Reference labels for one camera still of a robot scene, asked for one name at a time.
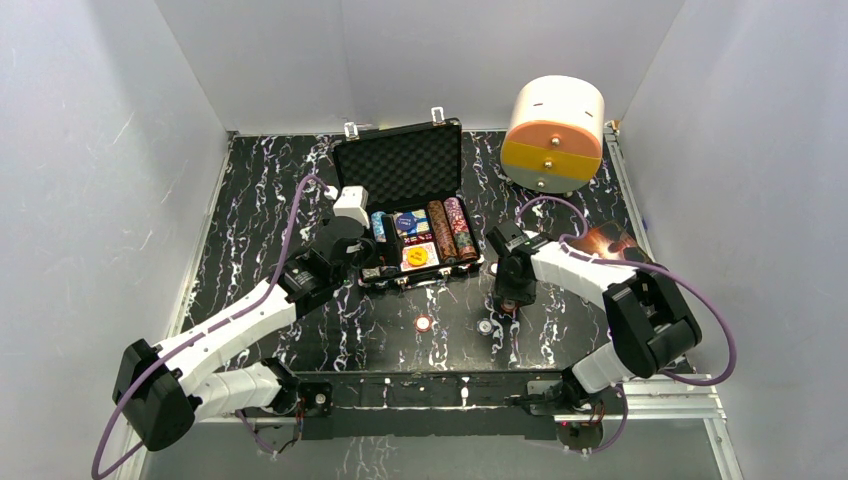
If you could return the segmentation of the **yellow big blind button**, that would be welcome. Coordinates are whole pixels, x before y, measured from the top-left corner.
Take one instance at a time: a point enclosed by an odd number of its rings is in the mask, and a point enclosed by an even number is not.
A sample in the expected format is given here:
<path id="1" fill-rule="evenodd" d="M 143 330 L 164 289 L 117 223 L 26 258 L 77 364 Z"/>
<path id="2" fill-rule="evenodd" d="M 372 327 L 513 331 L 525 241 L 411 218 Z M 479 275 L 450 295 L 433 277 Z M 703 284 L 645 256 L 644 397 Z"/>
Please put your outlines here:
<path id="1" fill-rule="evenodd" d="M 405 261 L 410 267 L 421 267 L 427 264 L 429 253 L 423 247 L 411 247 L 405 251 Z"/>

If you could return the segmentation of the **red white poker chip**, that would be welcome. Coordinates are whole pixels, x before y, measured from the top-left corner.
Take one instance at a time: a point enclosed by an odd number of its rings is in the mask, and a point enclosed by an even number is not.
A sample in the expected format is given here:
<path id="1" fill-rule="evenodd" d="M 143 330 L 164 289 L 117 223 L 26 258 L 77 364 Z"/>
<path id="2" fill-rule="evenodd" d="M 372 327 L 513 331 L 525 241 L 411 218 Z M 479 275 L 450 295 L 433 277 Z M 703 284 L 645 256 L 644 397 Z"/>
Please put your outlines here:
<path id="1" fill-rule="evenodd" d="M 511 300 L 504 300 L 500 306 L 500 310 L 506 315 L 513 315 L 516 309 L 517 304 Z"/>
<path id="2" fill-rule="evenodd" d="M 425 333 L 432 329 L 433 320 L 428 315 L 420 315 L 414 320 L 414 327 L 417 332 Z"/>

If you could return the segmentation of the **red playing card deck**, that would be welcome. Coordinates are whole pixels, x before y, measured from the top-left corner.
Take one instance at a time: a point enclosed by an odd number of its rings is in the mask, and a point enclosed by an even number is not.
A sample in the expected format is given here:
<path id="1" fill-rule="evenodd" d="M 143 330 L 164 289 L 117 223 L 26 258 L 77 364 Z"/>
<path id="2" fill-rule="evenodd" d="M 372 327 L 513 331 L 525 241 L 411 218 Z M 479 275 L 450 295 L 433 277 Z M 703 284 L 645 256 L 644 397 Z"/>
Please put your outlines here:
<path id="1" fill-rule="evenodd" d="M 400 270 L 402 272 L 437 266 L 440 263 L 434 242 L 406 246 L 402 250 Z"/>

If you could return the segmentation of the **blue white poker chip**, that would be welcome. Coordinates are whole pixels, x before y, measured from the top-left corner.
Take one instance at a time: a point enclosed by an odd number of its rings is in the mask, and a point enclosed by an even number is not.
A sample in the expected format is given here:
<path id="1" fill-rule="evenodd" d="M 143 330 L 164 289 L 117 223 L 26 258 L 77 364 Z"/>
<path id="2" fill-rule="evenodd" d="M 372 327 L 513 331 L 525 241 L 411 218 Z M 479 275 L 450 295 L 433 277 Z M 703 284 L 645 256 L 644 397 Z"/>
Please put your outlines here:
<path id="1" fill-rule="evenodd" d="M 489 336 L 494 330 L 493 324 L 488 319 L 481 319 L 476 323 L 476 331 L 483 336 Z"/>

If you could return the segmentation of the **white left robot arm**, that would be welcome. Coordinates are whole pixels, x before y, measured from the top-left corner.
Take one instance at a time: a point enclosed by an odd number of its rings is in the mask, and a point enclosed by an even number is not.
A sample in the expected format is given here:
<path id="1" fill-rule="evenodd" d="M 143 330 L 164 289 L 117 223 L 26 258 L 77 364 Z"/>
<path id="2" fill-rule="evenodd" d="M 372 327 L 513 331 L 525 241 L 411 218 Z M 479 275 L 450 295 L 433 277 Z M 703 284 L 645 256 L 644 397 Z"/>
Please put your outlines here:
<path id="1" fill-rule="evenodd" d="M 399 261 L 404 242 L 382 218 L 378 240 L 350 217 L 323 221 L 314 240 L 286 255 L 269 278 L 200 325 L 156 345 L 141 339 L 122 357 L 113 399 L 149 451 L 181 439 L 197 422 L 250 408 L 286 416 L 308 407 L 308 392 L 280 361 L 222 366 L 265 336 L 323 307 L 351 271 Z"/>

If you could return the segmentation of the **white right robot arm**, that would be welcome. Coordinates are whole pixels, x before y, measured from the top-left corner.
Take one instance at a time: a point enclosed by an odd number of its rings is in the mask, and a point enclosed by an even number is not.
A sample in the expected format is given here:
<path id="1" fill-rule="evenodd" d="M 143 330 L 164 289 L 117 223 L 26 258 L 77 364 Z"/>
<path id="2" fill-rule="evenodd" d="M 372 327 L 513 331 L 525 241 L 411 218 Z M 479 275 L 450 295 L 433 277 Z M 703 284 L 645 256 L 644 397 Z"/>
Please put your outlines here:
<path id="1" fill-rule="evenodd" d="M 511 222 L 490 229 L 486 239 L 498 256 L 493 299 L 504 311 L 533 304 L 538 283 L 548 283 L 602 309 L 611 333 L 609 343 L 565 368 L 553 386 L 515 397 L 514 405 L 590 413 L 606 388 L 633 377 L 648 379 L 702 340 L 677 284 L 651 266 L 583 260 Z"/>

